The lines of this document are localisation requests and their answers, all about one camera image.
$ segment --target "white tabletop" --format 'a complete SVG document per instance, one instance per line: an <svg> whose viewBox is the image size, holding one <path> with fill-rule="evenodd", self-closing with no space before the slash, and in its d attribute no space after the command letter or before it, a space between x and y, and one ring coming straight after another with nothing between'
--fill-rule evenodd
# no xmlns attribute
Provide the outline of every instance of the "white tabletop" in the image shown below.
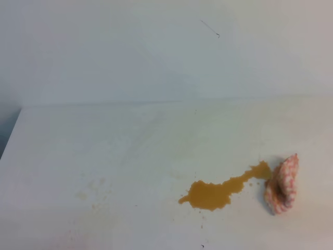
<svg viewBox="0 0 333 250"><path fill-rule="evenodd" d="M0 161L5 250L329 249L333 99L23 109ZM299 194L272 216L251 179L215 211L177 201L298 153Z"/></svg>

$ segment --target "stain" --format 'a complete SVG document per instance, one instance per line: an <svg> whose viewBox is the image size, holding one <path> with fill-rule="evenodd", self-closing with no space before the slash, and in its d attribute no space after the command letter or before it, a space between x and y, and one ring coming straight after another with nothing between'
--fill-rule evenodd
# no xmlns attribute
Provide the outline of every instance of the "stain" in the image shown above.
<svg viewBox="0 0 333 250"><path fill-rule="evenodd" d="M98 188L94 186L94 181L89 182L87 188L91 191L95 191L96 195L98 195Z"/></svg>
<svg viewBox="0 0 333 250"><path fill-rule="evenodd" d="M76 198L79 198L82 201L85 201L88 198L88 195L86 193L83 193L82 191L79 191L75 194Z"/></svg>
<svg viewBox="0 0 333 250"><path fill-rule="evenodd" d="M251 178L268 180L271 174L268 164L261 161L257 166L251 166L251 170L245 171L243 175L231 177L222 184L208 184L199 180L191 185L188 194L179 199L178 203L189 202L193 208L214 211L230 204L230 196L242 191L244 183Z"/></svg>
<svg viewBox="0 0 333 250"><path fill-rule="evenodd" d="M102 186L105 183L105 178L101 178L99 180L99 185Z"/></svg>

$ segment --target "brown liquid spill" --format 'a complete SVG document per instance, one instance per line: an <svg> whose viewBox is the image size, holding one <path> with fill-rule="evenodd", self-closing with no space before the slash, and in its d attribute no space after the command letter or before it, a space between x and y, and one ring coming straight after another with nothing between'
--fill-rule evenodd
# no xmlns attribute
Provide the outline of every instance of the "brown liquid spill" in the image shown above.
<svg viewBox="0 0 333 250"><path fill-rule="evenodd" d="M191 185L188 194L178 202L182 204L189 202L193 208L207 209L214 211L230 204L230 196L239 193L244 188L244 183L251 178L268 180L271 177L271 170L268 164L261 161L257 166L251 166L251 170L245 171L243 175L231 177L222 184L204 183L196 181Z"/></svg>

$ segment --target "white wall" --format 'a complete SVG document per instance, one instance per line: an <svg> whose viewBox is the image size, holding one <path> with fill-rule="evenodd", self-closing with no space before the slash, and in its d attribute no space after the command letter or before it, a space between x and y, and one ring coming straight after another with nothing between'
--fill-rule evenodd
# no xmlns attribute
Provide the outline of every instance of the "white wall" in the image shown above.
<svg viewBox="0 0 333 250"><path fill-rule="evenodd" d="M2 0L0 99L333 94L332 9L326 0Z"/></svg>

